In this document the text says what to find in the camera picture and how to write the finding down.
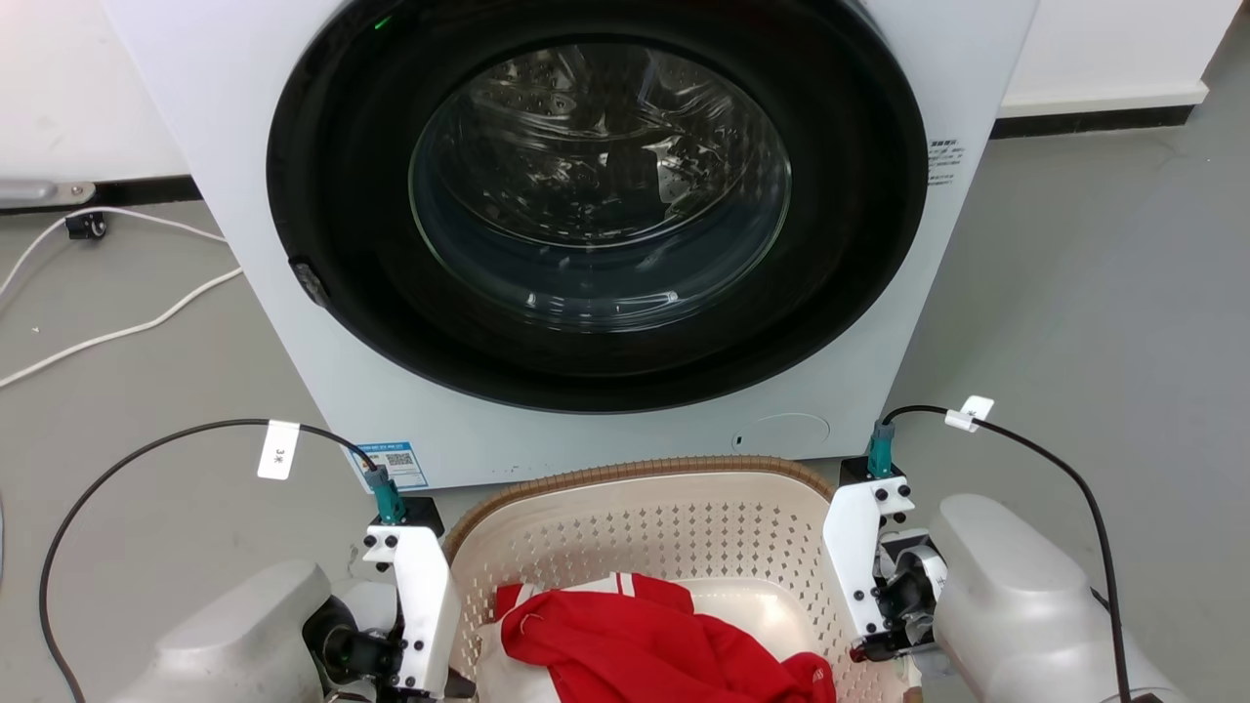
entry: red clothing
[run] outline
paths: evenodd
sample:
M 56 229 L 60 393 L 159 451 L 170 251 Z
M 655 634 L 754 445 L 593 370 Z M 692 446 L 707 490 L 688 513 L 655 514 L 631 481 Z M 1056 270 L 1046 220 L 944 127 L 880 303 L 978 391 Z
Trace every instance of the red clothing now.
M 619 574 L 618 578 L 631 578 Z M 561 703 L 834 703 L 829 663 L 778 662 L 752 637 L 695 614 L 690 592 L 632 575 L 634 597 L 552 590 L 504 615 L 509 657 L 546 667 Z M 515 603 L 500 589 L 499 609 Z

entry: door glass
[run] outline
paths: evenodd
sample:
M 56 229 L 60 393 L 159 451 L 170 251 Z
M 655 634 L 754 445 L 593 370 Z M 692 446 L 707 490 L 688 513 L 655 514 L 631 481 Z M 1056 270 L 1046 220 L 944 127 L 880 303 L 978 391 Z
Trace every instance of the door glass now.
M 715 71 L 629 44 L 500 63 L 412 153 L 425 244 L 511 315 L 631 331 L 712 305 L 769 251 L 790 166 L 764 111 Z

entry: beige basket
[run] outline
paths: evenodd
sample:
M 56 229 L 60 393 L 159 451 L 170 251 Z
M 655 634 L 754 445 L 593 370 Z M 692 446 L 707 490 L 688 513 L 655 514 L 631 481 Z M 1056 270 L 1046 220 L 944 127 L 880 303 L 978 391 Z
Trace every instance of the beige basket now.
M 514 485 L 445 540 L 464 597 L 451 665 L 476 677 L 474 633 L 495 619 L 496 587 L 562 588 L 632 572 L 682 582 L 696 608 L 775 654 L 819 652 L 840 703 L 901 702 L 905 660 L 856 664 L 846 652 L 846 603 L 821 547 L 832 492 L 800 464 L 759 457 L 620 464 Z

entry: basket rim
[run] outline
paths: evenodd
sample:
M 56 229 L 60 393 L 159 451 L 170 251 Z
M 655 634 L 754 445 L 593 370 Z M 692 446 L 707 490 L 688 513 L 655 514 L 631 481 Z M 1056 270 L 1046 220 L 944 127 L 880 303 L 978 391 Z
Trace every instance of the basket rim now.
M 495 493 L 474 505 L 460 518 L 444 539 L 442 552 L 448 563 L 452 563 L 465 539 L 482 520 L 512 503 L 529 498 L 640 478 L 726 472 L 781 475 L 811 488 L 825 500 L 832 500 L 836 488 L 812 469 L 798 462 L 775 457 L 686 457 L 595 467 L 512 484 Z

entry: white washing machine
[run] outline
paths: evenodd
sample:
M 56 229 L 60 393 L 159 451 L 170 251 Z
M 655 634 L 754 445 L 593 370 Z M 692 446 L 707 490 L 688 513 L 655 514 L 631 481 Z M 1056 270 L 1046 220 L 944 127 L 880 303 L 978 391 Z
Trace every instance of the white washing machine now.
M 1036 0 L 105 5 L 329 425 L 445 488 L 861 453 Z

